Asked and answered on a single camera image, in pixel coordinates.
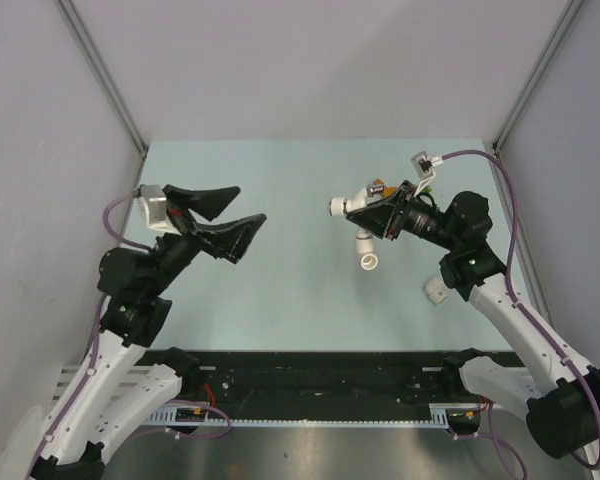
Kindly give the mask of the grey white water faucet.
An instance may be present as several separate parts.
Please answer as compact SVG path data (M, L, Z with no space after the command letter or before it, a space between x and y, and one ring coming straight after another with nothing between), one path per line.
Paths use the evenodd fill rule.
M345 218L347 214L367 207L367 186L351 198L332 197L328 203L329 215L334 218Z

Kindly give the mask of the white elbow pipe fitting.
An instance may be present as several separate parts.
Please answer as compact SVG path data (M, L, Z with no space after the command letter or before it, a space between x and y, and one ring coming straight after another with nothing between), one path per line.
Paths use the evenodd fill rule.
M374 250L373 235L365 230L359 230L355 236L355 250L359 257L360 267L364 271L373 271L379 264L379 258Z
M424 287L429 300L435 304L441 304L448 296L448 288L441 277L436 276L430 279Z

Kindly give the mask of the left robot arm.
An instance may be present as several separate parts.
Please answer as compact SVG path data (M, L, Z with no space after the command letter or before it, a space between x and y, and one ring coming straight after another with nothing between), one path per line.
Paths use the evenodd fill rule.
M98 266L102 297L91 345L48 414L28 479L99 479L118 448L162 405L194 397L199 361L172 347L119 400L121 380L152 345L172 303L163 293L200 253L233 264L245 255L264 214L216 218L241 190L141 185L111 201L102 221L119 242Z

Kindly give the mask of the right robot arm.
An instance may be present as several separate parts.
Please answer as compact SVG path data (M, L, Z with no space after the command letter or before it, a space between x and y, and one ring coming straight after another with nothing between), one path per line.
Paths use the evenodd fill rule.
M453 401L478 394L526 423L538 446L553 458L575 456L592 444L598 457L583 466L600 469L600 368L564 339L521 298L510 270L488 244L489 202L462 191L446 210L405 182L362 190L347 220L379 239L407 232L445 249L444 285L480 312L504 337L531 376L524 383L486 355L475 352L443 373L441 388Z

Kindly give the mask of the yellow water faucet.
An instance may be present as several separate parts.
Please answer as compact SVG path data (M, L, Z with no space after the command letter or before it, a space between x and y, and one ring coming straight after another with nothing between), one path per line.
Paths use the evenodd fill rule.
M380 179L376 179L371 185L371 192L374 196L381 196L387 198L391 196L397 190L396 186L386 185Z

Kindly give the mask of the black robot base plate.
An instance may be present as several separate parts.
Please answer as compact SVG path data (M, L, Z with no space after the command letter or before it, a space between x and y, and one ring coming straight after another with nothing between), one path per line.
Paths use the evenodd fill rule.
M479 409L454 391L440 352L196 351L216 405L231 418L398 420L426 406Z

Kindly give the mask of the aluminium frame post left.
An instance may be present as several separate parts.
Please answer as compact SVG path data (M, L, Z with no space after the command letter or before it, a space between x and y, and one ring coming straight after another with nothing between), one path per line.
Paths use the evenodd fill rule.
M114 115L141 159L145 159L149 146L134 120L127 102L118 88L100 49L98 48L81 13L71 0L54 0L61 18L81 52L87 66L98 83Z

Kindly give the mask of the aluminium frame post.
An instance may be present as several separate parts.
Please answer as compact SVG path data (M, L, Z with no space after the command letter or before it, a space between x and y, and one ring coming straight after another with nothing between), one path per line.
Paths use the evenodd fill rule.
M71 0L54 0L61 18L81 52L87 66L98 83L114 115L141 159L145 159L149 146L134 120L127 102L118 88L100 49L98 48L81 13Z
M496 155L499 155L505 147L587 4L588 1L585 0L569 0L566 3L539 56L535 60L521 91L491 142L491 149Z

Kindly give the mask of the aluminium frame post right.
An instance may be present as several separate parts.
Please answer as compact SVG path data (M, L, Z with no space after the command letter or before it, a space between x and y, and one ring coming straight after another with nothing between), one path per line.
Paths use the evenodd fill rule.
M491 149L496 155L499 155L505 147L587 4L588 1L585 0L569 0L566 3L539 56L535 60L521 91L491 142Z

